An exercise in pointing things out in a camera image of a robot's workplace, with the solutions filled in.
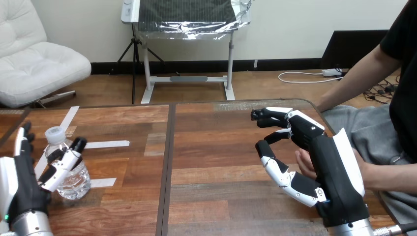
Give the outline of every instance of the robotic arm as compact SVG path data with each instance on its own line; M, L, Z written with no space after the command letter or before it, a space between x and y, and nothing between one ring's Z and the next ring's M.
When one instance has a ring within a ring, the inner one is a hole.
M392 236L411 230L410 225L372 230L363 201L365 190L359 166L344 129L330 138L322 125L292 108L253 110L251 119L256 120L260 128L283 128L255 145L262 165L288 195L309 207L316 207L330 235ZM289 138L310 152L316 180L288 172L288 166L275 157L269 145Z
M29 130L29 122L19 128L13 158L0 158L0 215L14 231L6 235L52 236L47 216L51 192L82 161L81 152L87 141L77 138L62 157L49 165L38 182L30 156L34 134L29 134Z

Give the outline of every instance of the person's hand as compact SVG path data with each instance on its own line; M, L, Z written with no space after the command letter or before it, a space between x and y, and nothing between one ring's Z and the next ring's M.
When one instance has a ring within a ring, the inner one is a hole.
M362 157L356 149L353 148L352 150L355 154L357 165L359 166L360 173L363 177L366 172L367 166L370 164L366 163L362 159ZM296 161L303 175L312 179L317 178L316 172L314 171L313 163L311 163L310 154L306 150L299 149L298 151L296 151Z

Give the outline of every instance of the plastic bottle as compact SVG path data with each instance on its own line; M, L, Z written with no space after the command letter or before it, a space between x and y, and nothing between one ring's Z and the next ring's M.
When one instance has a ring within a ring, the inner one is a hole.
M59 126L52 127L45 132L49 145L46 147L45 156L48 163L53 162L69 149L72 144L65 135L64 129ZM57 188L58 193L67 199L77 200L82 198L91 188L91 179L87 168L82 161L71 170L64 182Z

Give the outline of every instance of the white tape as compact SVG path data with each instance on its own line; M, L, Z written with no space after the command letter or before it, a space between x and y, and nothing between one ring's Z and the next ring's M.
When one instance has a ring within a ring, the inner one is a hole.
M9 232L9 225L4 221L0 221L0 234L7 232Z
M120 140L120 141L87 143L85 148L114 148L114 147L127 147L129 145L130 145L130 142L128 140Z
M91 180L91 188L111 187L115 184L116 178L100 178Z
M35 175L36 179L39 179L43 171L45 170L46 166L48 165L48 161L46 160L45 152L43 152L42 156L40 157L38 164L35 167Z
M71 123L72 119L74 119L75 114L78 111L78 108L80 107L71 107L66 114L64 120L62 121L60 127L63 128L65 131L69 127L69 124Z

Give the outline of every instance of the white bottle cap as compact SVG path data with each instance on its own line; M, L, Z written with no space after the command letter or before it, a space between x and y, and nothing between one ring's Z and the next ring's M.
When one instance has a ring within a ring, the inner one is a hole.
M49 128L45 132L45 136L46 136L46 139L48 140L48 142L50 144L53 144L53 145L62 143L66 139L64 129L59 127L59 126Z

